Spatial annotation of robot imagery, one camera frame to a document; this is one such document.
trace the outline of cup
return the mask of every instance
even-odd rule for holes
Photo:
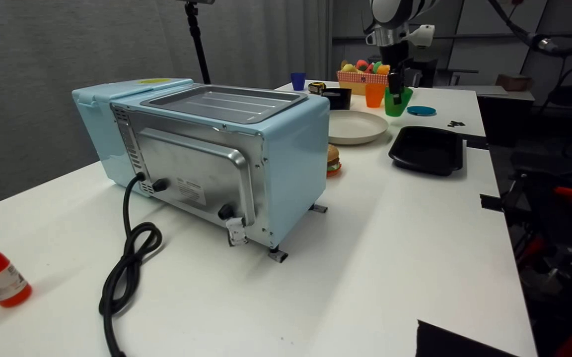
[[[367,108],[381,108],[383,98],[385,98],[385,86],[383,84],[365,84],[365,106]]]
[[[289,74],[289,84],[293,92],[303,92],[305,74],[303,72]]]

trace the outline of light blue toaster oven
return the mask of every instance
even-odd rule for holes
[[[111,181],[278,248],[325,187],[327,102],[137,80],[73,92]]]

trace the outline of black tray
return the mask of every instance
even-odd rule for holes
[[[462,169],[462,139],[430,127],[403,127],[389,149],[395,167],[436,177]]]

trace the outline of power cord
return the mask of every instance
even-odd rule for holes
[[[121,260],[115,264],[115,268],[109,272],[103,284],[103,296],[99,302],[99,314],[103,316],[103,332],[105,332],[105,342],[107,342],[111,357],[125,357],[119,344],[115,342],[111,318],[119,314],[131,302],[140,282],[140,266],[144,258],[156,252],[158,246],[162,244],[162,233],[152,223],[142,223],[142,225],[137,225],[135,229],[131,229],[129,225],[129,197],[131,197],[133,187],[138,181],[144,181],[142,173],[135,175],[135,179],[131,179],[125,189],[123,229],[125,229],[127,240],[125,240]],[[144,233],[148,233],[148,236],[137,248],[137,238]]]

